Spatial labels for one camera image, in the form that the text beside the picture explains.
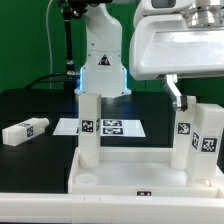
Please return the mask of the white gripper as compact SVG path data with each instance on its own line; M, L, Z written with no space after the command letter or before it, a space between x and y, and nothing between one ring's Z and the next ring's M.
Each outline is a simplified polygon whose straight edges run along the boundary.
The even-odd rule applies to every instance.
M129 66L136 80L166 75L164 89L174 110L186 111L187 97L176 86L177 75L223 76L224 28L188 28L180 14L145 17L137 24L130 42Z

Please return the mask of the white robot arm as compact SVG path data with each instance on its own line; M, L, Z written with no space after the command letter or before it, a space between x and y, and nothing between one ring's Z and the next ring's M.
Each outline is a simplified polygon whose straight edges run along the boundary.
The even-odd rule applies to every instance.
M87 58L81 89L106 97L121 94L122 28L105 3L91 1L85 14ZM180 78L224 76L224 0L140 0L133 19L129 71L137 80L165 81L179 111L187 97L175 83Z

